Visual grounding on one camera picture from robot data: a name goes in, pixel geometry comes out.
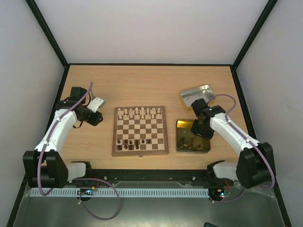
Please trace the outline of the wooden chessboard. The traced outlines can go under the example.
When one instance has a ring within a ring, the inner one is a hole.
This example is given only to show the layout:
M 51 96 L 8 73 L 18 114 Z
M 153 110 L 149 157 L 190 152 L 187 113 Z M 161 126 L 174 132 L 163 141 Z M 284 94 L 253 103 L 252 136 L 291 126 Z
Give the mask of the wooden chessboard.
M 134 149 L 124 149 L 125 140 L 132 140 Z M 139 140 L 139 149 L 135 148 Z M 112 156 L 146 156 L 169 154 L 166 110 L 164 106 L 116 107 L 114 112 L 114 130 Z

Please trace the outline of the gold tin tray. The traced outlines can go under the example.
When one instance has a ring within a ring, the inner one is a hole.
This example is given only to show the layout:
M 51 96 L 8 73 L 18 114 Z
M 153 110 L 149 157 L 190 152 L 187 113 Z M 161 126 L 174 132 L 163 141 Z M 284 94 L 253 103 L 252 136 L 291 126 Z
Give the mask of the gold tin tray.
M 210 140 L 191 132 L 194 120 L 176 121 L 176 151 L 178 153 L 207 154 L 211 150 Z

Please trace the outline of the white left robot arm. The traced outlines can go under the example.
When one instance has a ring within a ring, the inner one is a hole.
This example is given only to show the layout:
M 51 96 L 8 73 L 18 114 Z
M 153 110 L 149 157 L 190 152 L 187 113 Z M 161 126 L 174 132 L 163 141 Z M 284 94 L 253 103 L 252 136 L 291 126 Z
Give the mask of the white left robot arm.
M 28 185 L 31 188 L 63 188 L 75 178 L 88 176 L 88 161 L 69 164 L 62 158 L 62 150 L 75 123 L 97 126 L 103 121 L 99 109 L 105 105 L 103 98 L 95 97 L 92 89 L 72 87 L 70 95 L 55 106 L 53 121 L 40 143 L 23 155 Z

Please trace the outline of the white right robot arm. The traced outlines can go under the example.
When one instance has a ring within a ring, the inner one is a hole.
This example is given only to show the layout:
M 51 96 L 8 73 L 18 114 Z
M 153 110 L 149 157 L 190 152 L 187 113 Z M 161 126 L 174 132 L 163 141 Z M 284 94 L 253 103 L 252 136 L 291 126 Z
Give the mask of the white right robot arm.
M 227 161 L 211 164 L 212 170 L 206 174 L 206 179 L 211 185 L 217 185 L 225 178 L 240 182 L 246 189 L 264 187 L 266 182 L 270 183 L 269 189 L 274 187 L 274 166 L 270 161 L 273 150 L 267 142 L 260 143 L 249 136 L 232 121 L 229 117 L 230 112 L 219 105 L 210 107 L 200 98 L 194 101 L 191 107 L 197 117 L 191 132 L 207 140 L 217 132 L 238 155 L 236 164 Z

